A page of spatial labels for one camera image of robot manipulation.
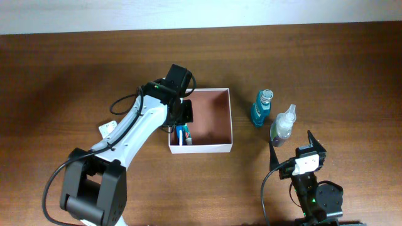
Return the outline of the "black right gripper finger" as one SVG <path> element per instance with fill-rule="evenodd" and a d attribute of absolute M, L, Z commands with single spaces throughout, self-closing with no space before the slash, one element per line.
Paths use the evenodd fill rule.
<path fill-rule="evenodd" d="M 278 161 L 276 152 L 274 150 L 272 141 L 269 141 L 269 155 L 270 155 L 269 170 L 273 171 L 279 165 L 279 161 Z"/>
<path fill-rule="evenodd" d="M 307 136 L 310 145 L 316 150 L 318 153 L 323 153 L 324 152 L 324 147 L 318 142 L 318 140 L 313 136 L 312 132 L 310 130 L 307 131 Z"/>

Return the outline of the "green toothpaste tube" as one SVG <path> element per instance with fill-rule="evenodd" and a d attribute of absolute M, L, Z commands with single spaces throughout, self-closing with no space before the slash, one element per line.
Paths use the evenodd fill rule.
<path fill-rule="evenodd" d="M 185 142 L 187 145 L 192 145 L 192 137 L 189 131 L 187 124 L 183 125 L 184 135 L 185 135 Z"/>

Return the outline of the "blue white toothbrush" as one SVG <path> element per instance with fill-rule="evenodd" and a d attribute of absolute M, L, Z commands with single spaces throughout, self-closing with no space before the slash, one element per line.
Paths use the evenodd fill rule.
<path fill-rule="evenodd" d="M 183 146 L 184 138 L 183 138 L 183 126 L 176 126 L 176 133 L 178 138 L 178 145 Z"/>

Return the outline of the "white green packet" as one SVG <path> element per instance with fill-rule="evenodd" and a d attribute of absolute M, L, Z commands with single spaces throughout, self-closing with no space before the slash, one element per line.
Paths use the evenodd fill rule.
<path fill-rule="evenodd" d="M 117 127 L 117 122 L 116 121 L 110 121 L 107 122 L 101 126 L 98 127 L 98 130 L 102 136 L 102 138 L 106 138 L 108 135 L 110 135 L 110 133 L 115 130 L 115 128 Z"/>

